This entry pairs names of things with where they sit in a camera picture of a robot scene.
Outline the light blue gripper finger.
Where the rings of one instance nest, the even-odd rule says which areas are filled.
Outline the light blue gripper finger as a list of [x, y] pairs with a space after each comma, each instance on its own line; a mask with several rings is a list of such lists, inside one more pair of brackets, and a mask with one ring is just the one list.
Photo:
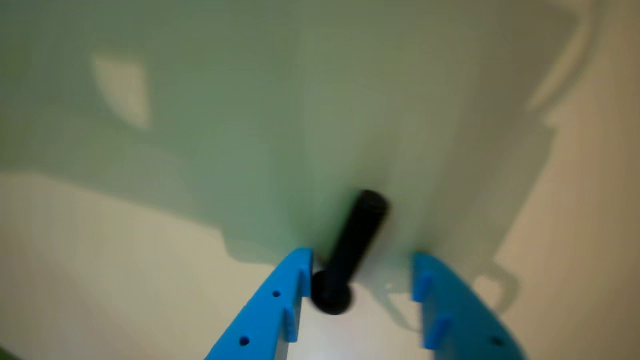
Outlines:
[[512, 333], [437, 257], [416, 252], [411, 298], [420, 308], [422, 345], [434, 360], [525, 360]]
[[311, 296], [313, 250], [291, 251], [274, 268], [205, 356], [285, 360], [298, 340], [303, 298]]

